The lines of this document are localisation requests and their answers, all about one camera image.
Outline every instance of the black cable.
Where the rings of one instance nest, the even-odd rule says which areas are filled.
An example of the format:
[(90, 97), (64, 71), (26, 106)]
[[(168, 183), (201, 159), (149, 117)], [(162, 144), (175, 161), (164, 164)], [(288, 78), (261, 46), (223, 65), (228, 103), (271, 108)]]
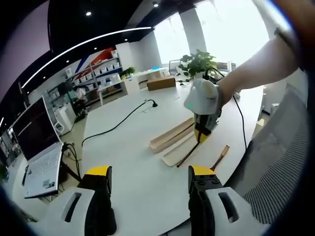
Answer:
[(80, 175), (80, 164), (79, 164), (79, 160), (77, 158), (77, 152), (75, 150), (75, 147), (73, 144), (70, 144), (70, 143), (65, 143), (64, 144), (64, 148), (63, 148), (63, 152), (65, 152), (66, 150), (70, 150), (70, 152), (72, 153), (74, 159), (70, 158), (71, 160), (75, 161), (75, 166), (76, 166), (76, 170), (77, 170), (77, 173), (78, 173), (78, 176), (79, 178), (81, 178), (81, 175)]
[[(208, 70), (209, 70), (209, 69), (215, 70), (215, 71), (218, 72), (222, 77), (225, 77), (225, 76), (224, 76), (221, 72), (219, 72), (216, 68), (214, 68), (214, 67), (211, 66), (211, 67), (208, 68)], [(236, 106), (237, 106), (238, 110), (239, 110), (240, 113), (241, 113), (242, 125), (243, 125), (243, 137), (244, 137), (245, 150), (246, 150), (246, 149), (247, 149), (247, 143), (246, 143), (246, 137), (245, 137), (245, 124), (244, 124), (243, 113), (242, 113), (242, 111), (241, 111), (241, 109), (240, 109), (240, 107), (239, 107), (239, 105), (238, 105), (238, 103), (237, 103), (237, 101), (236, 101), (235, 96), (233, 95), (232, 97), (234, 98), (234, 101), (235, 101), (235, 103), (236, 103)]]
[(153, 101), (153, 105), (152, 105), (153, 107), (157, 107), (157, 106), (158, 106), (157, 103), (156, 103), (154, 100), (152, 100), (152, 99), (145, 100), (144, 103), (142, 103), (141, 105), (137, 106), (132, 112), (129, 113), (128, 116), (126, 116), (125, 119), (123, 119), (121, 122), (119, 122), (114, 128), (111, 128), (110, 130), (104, 131), (104, 132), (99, 133), (99, 134), (94, 134), (94, 135), (92, 135), (92, 136), (89, 136), (89, 137), (85, 138), (85, 139), (82, 141), (81, 146), (83, 147), (83, 143), (84, 143), (86, 140), (90, 139), (90, 138), (93, 138), (93, 137), (96, 137), (96, 136), (99, 136), (99, 135), (102, 135), (102, 134), (106, 134), (106, 133), (108, 133), (108, 132), (110, 132), (110, 131), (113, 131), (113, 130), (116, 129), (119, 125), (121, 125), (129, 116), (131, 116), (132, 113), (134, 113), (137, 109), (139, 109), (141, 106), (143, 106), (144, 104), (146, 104), (146, 103), (149, 102), (149, 101)]
[(60, 183), (61, 187), (63, 188), (63, 191), (64, 191), (64, 186), (63, 186), (63, 183)]
[(244, 143), (245, 143), (245, 150), (247, 149), (247, 144), (246, 144), (246, 138), (245, 138), (245, 125), (244, 125), (244, 117), (243, 117), (243, 114), (242, 114), (242, 112), (241, 112), (241, 109), (240, 109), (240, 107), (238, 106), (238, 103), (237, 103), (237, 101), (236, 101), (236, 99), (235, 99), (235, 96), (233, 95), (233, 98), (234, 98), (234, 101), (235, 101), (235, 103), (236, 103), (236, 106), (237, 106), (237, 108), (238, 108), (238, 110), (240, 111), (240, 113), (241, 113), (241, 117), (242, 117), (242, 123), (243, 123), (243, 136), (244, 136)]

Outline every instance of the laptop keyboard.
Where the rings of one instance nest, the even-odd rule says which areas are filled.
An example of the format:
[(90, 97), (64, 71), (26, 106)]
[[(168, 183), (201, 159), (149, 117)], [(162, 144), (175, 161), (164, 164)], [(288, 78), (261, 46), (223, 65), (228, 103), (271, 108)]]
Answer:
[(35, 178), (55, 168), (57, 166), (59, 154), (60, 149), (56, 148), (50, 153), (47, 153), (46, 155), (40, 157), (38, 160), (34, 161), (28, 170), (29, 178)]

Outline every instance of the potted plant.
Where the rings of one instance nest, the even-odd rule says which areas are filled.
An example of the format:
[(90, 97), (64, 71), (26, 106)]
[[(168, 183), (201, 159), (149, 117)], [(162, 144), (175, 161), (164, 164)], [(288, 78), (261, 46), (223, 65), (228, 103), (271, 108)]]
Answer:
[(184, 55), (183, 58), (181, 58), (183, 64), (178, 66), (183, 72), (177, 75), (183, 74), (190, 76), (191, 79), (203, 77), (202, 72), (205, 72), (210, 66), (217, 66), (217, 63), (212, 61), (213, 58), (215, 57), (210, 55), (210, 53), (202, 52), (199, 49), (197, 49), (196, 54), (191, 54), (190, 56)]
[(119, 76), (122, 78), (122, 79), (125, 79), (125, 78), (128, 78), (130, 76), (132, 76), (135, 72), (135, 69), (134, 67), (129, 67), (128, 69), (122, 71), (119, 73)]

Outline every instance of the green leaves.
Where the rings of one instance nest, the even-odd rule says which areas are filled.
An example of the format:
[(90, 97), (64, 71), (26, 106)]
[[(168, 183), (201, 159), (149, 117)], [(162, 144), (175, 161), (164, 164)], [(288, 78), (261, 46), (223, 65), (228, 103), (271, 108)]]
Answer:
[(196, 73), (206, 71), (210, 66), (216, 66), (217, 64), (212, 61), (214, 56), (210, 55), (208, 52), (202, 52), (199, 49), (196, 50), (196, 54), (191, 54), (191, 56), (184, 55), (181, 62), (184, 62), (187, 66), (180, 64), (178, 67), (185, 71), (183, 74), (185, 76), (195, 76)]
[(124, 75), (128, 76), (128, 75), (134, 74), (134, 73), (135, 73), (134, 67), (129, 67), (128, 69), (126, 69), (126, 70), (120, 72), (120, 73), (119, 73), (119, 76), (120, 76), (120, 77), (122, 77), (122, 76), (124, 76)]

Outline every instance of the purple wall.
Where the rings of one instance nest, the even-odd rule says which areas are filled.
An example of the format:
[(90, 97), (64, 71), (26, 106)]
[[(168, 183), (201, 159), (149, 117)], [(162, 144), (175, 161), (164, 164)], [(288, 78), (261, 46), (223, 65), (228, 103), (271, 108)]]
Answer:
[(0, 58), (0, 102), (36, 59), (50, 50), (47, 28), (49, 1), (30, 13), (8, 40)]

